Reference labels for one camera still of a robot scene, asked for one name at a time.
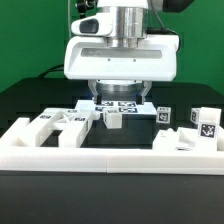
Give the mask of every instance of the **white block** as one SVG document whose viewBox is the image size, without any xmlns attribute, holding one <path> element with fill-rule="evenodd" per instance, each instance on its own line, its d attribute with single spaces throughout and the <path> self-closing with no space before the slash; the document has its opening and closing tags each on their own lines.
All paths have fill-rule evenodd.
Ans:
<svg viewBox="0 0 224 224">
<path fill-rule="evenodd" d="M 62 113 L 43 112 L 34 121 L 27 125 L 18 136 L 21 146 L 41 146 L 54 131 L 53 123 L 61 119 Z"/>
<path fill-rule="evenodd" d="M 92 126 L 93 117 L 92 112 L 79 112 L 59 135 L 59 148 L 80 148 Z"/>
<path fill-rule="evenodd" d="M 191 109 L 191 122 L 198 124 L 199 122 L 199 113 L 201 108 L 192 108 Z"/>
<path fill-rule="evenodd" d="M 158 107 L 156 123 L 169 124 L 171 117 L 171 108 L 170 107 Z"/>
<path fill-rule="evenodd" d="M 198 138 L 198 131 L 191 128 L 178 128 L 177 150 L 194 150 Z"/>
<path fill-rule="evenodd" d="M 29 118 L 18 118 L 15 123 L 2 136 L 1 143 L 8 146 L 16 146 L 18 144 L 18 135 L 30 123 Z"/>
<path fill-rule="evenodd" d="M 174 151 L 177 141 L 177 132 L 172 129 L 160 130 L 153 141 L 152 149 L 156 151 Z"/>
<path fill-rule="evenodd" d="M 104 108 L 103 121 L 108 129 L 122 128 L 122 113 L 117 108 Z"/>
<path fill-rule="evenodd" d="M 219 127 L 219 134 L 218 134 L 218 151 L 224 151 L 224 129 Z"/>
<path fill-rule="evenodd" d="M 202 107 L 199 113 L 197 150 L 216 151 L 221 109 Z"/>
</svg>

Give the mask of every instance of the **cube with marker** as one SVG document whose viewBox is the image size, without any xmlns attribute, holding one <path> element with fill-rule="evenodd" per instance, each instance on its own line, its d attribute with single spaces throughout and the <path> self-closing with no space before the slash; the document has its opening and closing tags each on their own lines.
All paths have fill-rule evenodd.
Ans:
<svg viewBox="0 0 224 224">
<path fill-rule="evenodd" d="M 199 113 L 201 108 L 192 108 L 191 109 L 191 122 L 198 124 L 199 122 Z"/>
<path fill-rule="evenodd" d="M 207 139 L 217 138 L 221 119 L 221 109 L 202 107 L 199 115 L 199 137 Z"/>
<path fill-rule="evenodd" d="M 104 108 L 103 121 L 108 129 L 122 128 L 122 113 L 117 108 Z"/>
<path fill-rule="evenodd" d="M 156 123 L 170 124 L 171 108 L 170 107 L 158 107 Z"/>
<path fill-rule="evenodd" d="M 198 122 L 198 149 L 216 151 L 221 109 L 202 107 Z"/>
</svg>

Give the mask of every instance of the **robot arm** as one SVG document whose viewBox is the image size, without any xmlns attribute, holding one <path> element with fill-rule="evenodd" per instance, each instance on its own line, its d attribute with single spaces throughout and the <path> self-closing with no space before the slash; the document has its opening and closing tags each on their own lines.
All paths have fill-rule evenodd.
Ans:
<svg viewBox="0 0 224 224">
<path fill-rule="evenodd" d="M 92 6 L 94 1 L 85 2 Z M 165 10 L 166 5 L 166 10 L 173 9 L 167 0 L 154 2 L 156 8 Z M 116 85 L 116 80 L 123 82 L 122 85 L 142 82 L 142 100 L 138 102 L 143 104 L 152 81 L 172 81 L 176 76 L 179 37 L 147 34 L 151 0 L 98 0 L 96 3 L 95 16 L 72 24 L 77 36 L 67 46 L 65 75 L 69 79 L 89 80 L 95 103 L 100 103 L 96 80 L 112 85 Z"/>
</svg>

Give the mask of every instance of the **black platform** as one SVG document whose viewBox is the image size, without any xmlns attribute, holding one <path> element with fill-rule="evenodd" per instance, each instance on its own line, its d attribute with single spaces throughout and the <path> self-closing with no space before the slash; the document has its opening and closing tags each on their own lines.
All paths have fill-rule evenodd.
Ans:
<svg viewBox="0 0 224 224">
<path fill-rule="evenodd" d="M 74 108 L 78 99 L 91 98 L 85 81 L 21 80 L 0 94 L 0 136 L 18 117 L 33 119 L 45 108 Z M 134 100 L 134 93 L 124 100 Z M 98 121 L 84 147 L 150 148 L 161 128 L 194 127 L 191 108 L 224 108 L 223 96 L 199 84 L 153 83 L 147 101 L 171 107 L 171 124 L 127 115 L 124 130 L 109 133 Z M 223 224 L 223 189 L 224 176 L 1 171 L 0 223 Z"/>
</svg>

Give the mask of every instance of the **black and white pattern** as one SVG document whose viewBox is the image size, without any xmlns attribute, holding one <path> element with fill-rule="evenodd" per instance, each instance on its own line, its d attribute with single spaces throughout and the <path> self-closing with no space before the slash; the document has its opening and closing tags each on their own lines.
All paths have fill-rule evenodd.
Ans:
<svg viewBox="0 0 224 224">
<path fill-rule="evenodd" d="M 118 102 L 119 107 L 136 107 L 135 102 Z"/>
<path fill-rule="evenodd" d="M 40 119 L 50 119 L 51 116 L 50 115 L 41 115 Z"/>
<path fill-rule="evenodd" d="M 67 113 L 73 113 L 73 114 L 75 114 L 75 113 L 77 113 L 77 110 L 68 110 Z"/>
<path fill-rule="evenodd" d="M 167 123 L 169 121 L 169 114 L 168 113 L 159 113 L 158 121 Z"/>
<path fill-rule="evenodd" d="M 201 124 L 201 137 L 215 138 L 216 126 L 210 124 Z"/>
<path fill-rule="evenodd" d="M 104 108 L 106 108 L 106 107 L 95 107 L 95 110 L 99 111 L 99 112 L 103 112 Z"/>
<path fill-rule="evenodd" d="M 192 112 L 191 120 L 192 120 L 193 122 L 196 122 L 196 120 L 197 120 L 197 113 L 194 112 L 194 111 Z"/>
<path fill-rule="evenodd" d="M 86 119 L 85 118 L 82 118 L 82 117 L 76 117 L 75 118 L 75 121 L 85 121 Z"/>
<path fill-rule="evenodd" d="M 112 106 L 114 106 L 114 102 L 113 101 L 103 101 L 102 105 L 107 106 L 107 107 L 112 107 Z"/>
<path fill-rule="evenodd" d="M 138 113 L 137 108 L 119 108 L 119 112 L 121 113 L 130 113 L 130 114 L 136 114 Z"/>
</svg>

